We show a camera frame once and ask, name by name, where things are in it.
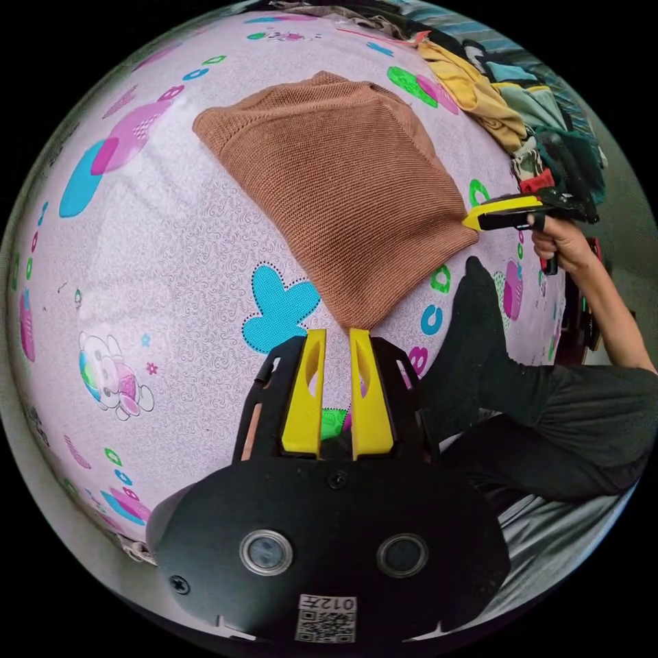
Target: red object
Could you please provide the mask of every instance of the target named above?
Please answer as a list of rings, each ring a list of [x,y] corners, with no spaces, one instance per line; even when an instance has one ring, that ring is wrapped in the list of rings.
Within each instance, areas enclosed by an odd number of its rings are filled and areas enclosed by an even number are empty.
[[[555,187],[555,181],[553,180],[553,174],[551,174],[550,169],[544,169],[538,176],[522,180],[519,183],[519,187],[523,194],[533,194],[545,187]]]

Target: teal clothing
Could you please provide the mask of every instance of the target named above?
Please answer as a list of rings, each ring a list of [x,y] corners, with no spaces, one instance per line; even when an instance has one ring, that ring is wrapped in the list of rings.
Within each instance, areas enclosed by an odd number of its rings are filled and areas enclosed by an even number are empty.
[[[489,70],[496,79],[496,82],[505,82],[505,80],[536,80],[537,76],[525,71],[520,66],[511,66],[510,64],[496,64],[496,62],[487,62]]]
[[[578,163],[581,173],[589,187],[589,193],[592,195],[592,201],[599,205],[605,201],[605,181],[603,180],[603,170],[600,165],[600,155],[598,148],[592,142],[579,132],[566,132],[565,130],[549,129],[539,126],[535,129],[537,135],[542,132],[551,130],[557,133],[564,142],[564,145],[571,151],[576,162]],[[565,182],[560,176],[555,163],[546,153],[540,140],[537,140],[537,149],[544,164],[550,169],[555,180],[555,186],[562,192],[567,192]]]
[[[552,91],[548,87],[523,89],[515,84],[495,85],[507,105],[518,112],[531,128],[544,126],[567,130],[567,125]]]

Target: black background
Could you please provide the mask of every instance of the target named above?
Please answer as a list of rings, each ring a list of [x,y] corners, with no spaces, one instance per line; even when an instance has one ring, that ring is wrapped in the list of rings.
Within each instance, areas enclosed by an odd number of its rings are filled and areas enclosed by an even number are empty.
[[[5,221],[29,168],[74,103],[134,50],[218,6],[208,0],[4,6],[0,192]],[[444,6],[524,45],[577,89],[626,152],[655,208],[654,37],[637,0],[609,12],[603,4],[588,10],[574,0],[536,7],[490,3],[483,8],[472,1]],[[8,603],[1,625],[5,640],[11,638],[23,651],[46,645],[74,655],[142,650],[210,655],[144,621],[100,586],[53,533],[6,442],[0,446],[5,451],[0,590]],[[655,463],[653,458],[601,547],[557,594],[512,627],[455,655],[525,657],[575,650],[628,655],[651,646],[658,584],[651,539],[657,518]]]

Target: yellow clothing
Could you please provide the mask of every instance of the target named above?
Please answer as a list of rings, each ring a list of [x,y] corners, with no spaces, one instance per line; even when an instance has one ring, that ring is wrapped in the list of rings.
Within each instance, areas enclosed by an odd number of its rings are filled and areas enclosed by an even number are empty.
[[[418,44],[418,53],[447,87],[454,102],[472,115],[508,153],[521,147],[527,137],[521,115],[508,107],[475,66],[427,39]]]

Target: screw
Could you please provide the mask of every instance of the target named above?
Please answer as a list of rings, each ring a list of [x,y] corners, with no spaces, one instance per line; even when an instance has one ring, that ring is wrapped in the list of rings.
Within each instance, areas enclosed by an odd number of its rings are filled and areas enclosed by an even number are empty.
[[[348,474],[345,471],[334,471],[327,477],[327,484],[335,491],[345,489],[348,485]]]
[[[169,584],[173,587],[176,594],[185,596],[185,594],[190,593],[190,585],[182,576],[171,576],[169,578]]]

